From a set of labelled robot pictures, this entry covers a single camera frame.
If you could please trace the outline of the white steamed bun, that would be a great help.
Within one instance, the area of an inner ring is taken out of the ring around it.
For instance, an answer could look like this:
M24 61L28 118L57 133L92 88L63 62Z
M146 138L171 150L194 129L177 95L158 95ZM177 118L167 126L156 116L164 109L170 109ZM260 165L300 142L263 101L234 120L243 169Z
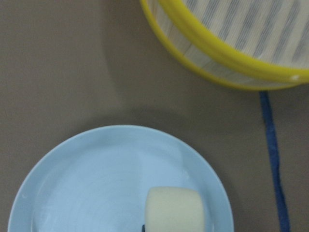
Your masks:
M145 203L146 232L203 232L204 207L200 194L179 187L153 187Z

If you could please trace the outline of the yellow bamboo steamer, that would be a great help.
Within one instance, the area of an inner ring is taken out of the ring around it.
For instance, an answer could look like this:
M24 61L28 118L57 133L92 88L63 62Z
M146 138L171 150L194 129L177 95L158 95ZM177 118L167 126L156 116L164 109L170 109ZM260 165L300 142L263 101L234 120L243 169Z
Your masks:
M306 0L142 0L162 45L218 84L276 90L309 82Z

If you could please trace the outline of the light blue plate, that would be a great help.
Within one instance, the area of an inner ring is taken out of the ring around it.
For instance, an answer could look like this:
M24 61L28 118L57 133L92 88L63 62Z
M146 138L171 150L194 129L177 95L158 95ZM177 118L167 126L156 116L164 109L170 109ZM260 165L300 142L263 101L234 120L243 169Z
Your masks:
M153 187L197 191L207 232L235 229L213 168L191 146L159 130L113 125L85 131L48 152L14 200L10 232L147 232Z

